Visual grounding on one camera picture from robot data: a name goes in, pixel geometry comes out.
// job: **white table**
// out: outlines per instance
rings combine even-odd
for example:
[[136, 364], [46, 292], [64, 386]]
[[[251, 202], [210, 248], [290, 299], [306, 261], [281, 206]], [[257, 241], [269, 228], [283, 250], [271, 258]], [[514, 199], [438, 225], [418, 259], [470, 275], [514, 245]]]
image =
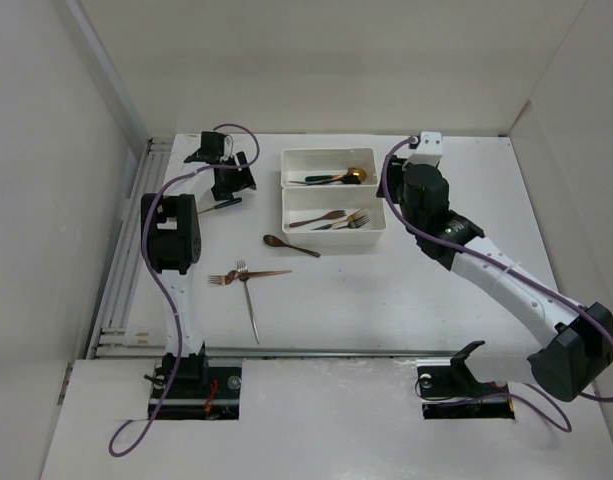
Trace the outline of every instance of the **white table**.
[[[386, 233], [371, 249], [322, 252], [315, 260], [262, 245], [263, 234], [281, 231], [283, 148], [370, 146], [382, 158], [400, 138], [260, 136], [259, 190], [244, 193], [242, 205], [201, 217], [204, 249], [193, 275], [209, 346], [257, 348], [240, 285], [209, 287], [205, 279], [245, 259], [254, 269], [294, 270], [251, 282], [262, 349], [439, 351], [476, 339], [486, 340], [490, 351], [537, 348], [505, 310], [421, 254], [390, 213]], [[251, 151], [250, 145], [236, 136], [236, 147]], [[184, 169], [181, 162], [197, 146], [197, 137], [177, 136], [167, 178]], [[449, 137], [445, 152], [442, 171], [453, 207], [554, 285], [508, 139]], [[213, 203], [210, 186], [212, 175], [204, 175], [171, 193], [193, 192], [206, 208]], [[161, 295], [142, 270], [127, 343], [163, 345], [163, 314]], [[152, 368], [146, 359], [75, 364], [43, 480], [613, 480], [613, 446], [597, 404], [562, 405], [571, 434], [519, 403], [515, 421], [423, 420], [410, 359], [247, 360], [238, 421], [157, 421], [130, 456], [113, 459], [107, 445], [115, 429], [126, 419], [146, 418], [149, 384], [142, 376]], [[525, 387], [510, 388], [552, 411]], [[116, 448], [128, 446], [142, 426], [129, 427]]]
[[[271, 249], [262, 236], [281, 236], [280, 155], [285, 148], [372, 147], [381, 170], [384, 155], [403, 137], [375, 135], [260, 135], [262, 155], [253, 167], [258, 190], [244, 202], [200, 217], [203, 252], [192, 269], [198, 321], [208, 347], [457, 351], [472, 340], [527, 355], [538, 348], [528, 331], [465, 280], [425, 257], [390, 211], [387, 231], [366, 249], [322, 250], [313, 259]], [[235, 136], [235, 151], [253, 145]], [[178, 135], [166, 179], [197, 167], [183, 160], [199, 137]], [[445, 138], [442, 172], [451, 206], [478, 223], [497, 245], [545, 283], [554, 286], [512, 146], [507, 138]], [[214, 204], [212, 173], [179, 184], [173, 193], [194, 193], [199, 208]], [[255, 343], [241, 285], [209, 286], [246, 260], [254, 270], [294, 273], [250, 283], [261, 344]], [[124, 342], [164, 345], [164, 303], [145, 269], [138, 274]]]
[[[562, 405], [573, 432], [517, 420], [423, 420], [411, 360], [244, 362], [240, 419], [157, 421], [128, 457], [108, 441], [146, 416], [152, 360], [75, 364], [43, 480], [613, 480], [597, 404]], [[525, 387], [511, 384], [548, 409]], [[127, 428], [126, 448], [143, 422]]]

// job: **cutlery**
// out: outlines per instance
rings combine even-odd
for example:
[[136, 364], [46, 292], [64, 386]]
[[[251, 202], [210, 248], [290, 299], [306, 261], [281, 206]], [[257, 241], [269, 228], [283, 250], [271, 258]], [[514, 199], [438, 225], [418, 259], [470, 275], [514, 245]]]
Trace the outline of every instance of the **cutlery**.
[[248, 291], [248, 266], [243, 260], [237, 261], [237, 273], [239, 273], [239, 281], [244, 284], [244, 290], [246, 291], [246, 303], [248, 304], [248, 314], [250, 315], [250, 323], [253, 325], [253, 332], [255, 333], [255, 340], [259, 344], [259, 334], [257, 333], [257, 322], [255, 321], [255, 312], [253, 312], [253, 302], [250, 300], [250, 292]]
[[231, 205], [237, 205], [238, 203], [242, 203], [241, 198], [233, 198], [232, 200], [228, 200], [227, 202], [220, 203], [215, 205], [214, 207], [207, 208], [206, 210], [202, 210], [201, 212], [197, 212], [197, 215], [201, 215], [202, 213], [210, 212], [211, 210], [219, 210], [220, 208], [230, 207]]
[[[250, 278], [270, 277], [271, 275], [282, 275], [284, 273], [292, 273], [292, 270], [268, 270], [265, 272], [248, 272]], [[208, 283], [213, 285], [230, 285], [234, 280], [239, 278], [237, 270], [231, 270], [227, 275], [209, 275]]]
[[277, 238], [275, 235], [264, 235], [264, 243], [268, 245], [269, 247], [288, 247], [288, 248], [292, 248], [293, 250], [298, 250], [307, 255], [312, 255], [313, 257], [317, 257], [317, 258], [321, 257], [321, 254], [317, 252], [313, 252], [312, 250], [307, 250], [305, 248], [296, 247], [294, 245], [289, 245], [283, 242], [282, 240], [280, 240], [279, 238]]
[[347, 173], [344, 173], [342, 175], [331, 176], [330, 178], [325, 179], [325, 180], [305, 181], [305, 182], [291, 180], [289, 183], [296, 183], [298, 185], [326, 185], [328, 183], [333, 183], [333, 182], [342, 182], [345, 184], [359, 185], [364, 180], [366, 180], [367, 177], [368, 175], [366, 174], [366, 171], [364, 171], [363, 169], [349, 168]]
[[357, 210], [352, 215], [349, 215], [348, 217], [346, 217], [345, 220], [341, 220], [341, 221], [335, 222], [335, 223], [329, 223], [328, 225], [324, 225], [322, 227], [313, 228], [313, 230], [330, 230], [330, 229], [335, 229], [337, 227], [343, 226], [345, 223], [352, 222], [353, 220], [358, 220], [359, 217], [362, 217], [364, 215], [367, 215], [367, 213], [366, 213], [366, 210], [362, 208], [361, 210]]
[[309, 177], [306, 177], [304, 179], [305, 182], [321, 182], [324, 180], [331, 180], [333, 181], [333, 178], [338, 178], [338, 177], [343, 177], [345, 175], [354, 175], [356, 177], [359, 177], [361, 179], [361, 181], [363, 182], [364, 180], [366, 180], [366, 171], [363, 168], [355, 168], [355, 167], [350, 167], [348, 169], [348, 171], [342, 175], [312, 175]]
[[348, 222], [348, 225], [344, 227], [333, 228], [333, 230], [343, 230], [344, 228], [350, 228], [352, 230], [355, 228], [362, 228], [368, 222], [370, 222], [370, 218], [368, 218], [368, 215], [365, 215], [363, 217], [359, 217], [357, 220], [351, 220]]
[[319, 218], [313, 218], [312, 220], [304, 220], [303, 222], [293, 222], [288, 225], [290, 228], [301, 227], [303, 225], [308, 225], [309, 223], [317, 222], [319, 220], [337, 220], [338, 218], [342, 218], [346, 216], [346, 212], [344, 210], [333, 210], [332, 212], [328, 212], [326, 215], [322, 215]]

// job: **white wall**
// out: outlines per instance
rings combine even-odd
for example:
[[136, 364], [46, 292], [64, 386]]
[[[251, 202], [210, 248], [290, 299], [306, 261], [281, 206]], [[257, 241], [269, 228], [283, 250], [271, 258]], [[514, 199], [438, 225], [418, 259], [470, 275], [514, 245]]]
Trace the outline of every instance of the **white wall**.
[[530, 100], [511, 138], [558, 283], [613, 311], [613, 0], [587, 2]]
[[82, 0], [151, 133], [505, 133], [584, 0]]
[[0, 0], [0, 479], [41, 472], [127, 151], [50, 0]]

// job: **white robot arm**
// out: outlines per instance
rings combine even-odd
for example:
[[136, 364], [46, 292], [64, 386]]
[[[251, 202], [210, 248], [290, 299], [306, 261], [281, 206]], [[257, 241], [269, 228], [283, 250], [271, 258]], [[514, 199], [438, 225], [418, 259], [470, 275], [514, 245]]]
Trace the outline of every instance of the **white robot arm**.
[[[428, 257], [506, 308], [542, 347], [527, 357], [479, 356], [471, 354], [484, 342], [475, 341], [451, 359], [418, 361], [419, 377], [432, 385], [437, 397], [475, 398], [490, 393], [493, 387], [489, 382], [519, 381], [537, 383], [559, 400], [573, 400], [613, 361], [610, 345], [578, 313], [516, 278], [521, 274], [537, 287], [542, 285], [501, 252], [481, 228], [449, 209], [448, 182], [438, 169], [443, 151], [441, 134], [422, 132], [410, 146], [414, 150], [410, 158], [390, 159], [385, 167], [390, 196], [415, 227], [409, 233]], [[383, 196], [383, 189], [382, 184], [378, 196]], [[462, 252], [464, 248], [478, 256]], [[486, 258], [494, 259], [495, 265]], [[582, 310], [612, 336], [613, 318], [608, 309], [595, 303]]]

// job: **gold fork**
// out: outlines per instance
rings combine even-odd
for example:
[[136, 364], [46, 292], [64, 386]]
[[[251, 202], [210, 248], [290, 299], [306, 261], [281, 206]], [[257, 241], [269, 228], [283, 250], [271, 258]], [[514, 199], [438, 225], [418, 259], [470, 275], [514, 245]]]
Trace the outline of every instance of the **gold fork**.
[[348, 225], [345, 225], [343, 227], [337, 227], [337, 228], [334, 228], [333, 230], [343, 230], [345, 228], [350, 228], [351, 230], [354, 230], [356, 228], [362, 228], [368, 222], [370, 222], [370, 218], [368, 218], [368, 215], [363, 215], [359, 217], [357, 220], [351, 220], [350, 222], [348, 222]]
[[335, 222], [335, 223], [329, 223], [328, 225], [324, 225], [323, 227], [313, 228], [313, 230], [330, 230], [336, 227], [341, 227], [345, 223], [357, 221], [360, 217], [363, 217], [364, 215], [366, 215], [366, 209], [362, 208], [361, 210], [357, 210], [352, 215], [349, 215], [348, 217], [346, 217], [345, 220], [340, 220], [339, 222]]
[[250, 292], [248, 291], [248, 266], [243, 260], [237, 261], [237, 273], [239, 274], [239, 281], [244, 284], [244, 290], [246, 291], [246, 303], [248, 304], [248, 314], [250, 315], [250, 323], [253, 325], [253, 332], [255, 333], [255, 340], [259, 344], [259, 334], [257, 333], [257, 322], [255, 321], [255, 312], [253, 312], [253, 302], [250, 300]]
[[[271, 275], [282, 275], [284, 273], [292, 273], [292, 270], [268, 270], [263, 272], [248, 272], [250, 278], [270, 277]], [[237, 270], [231, 270], [226, 275], [209, 275], [208, 283], [212, 285], [230, 285], [233, 281], [239, 278]]]

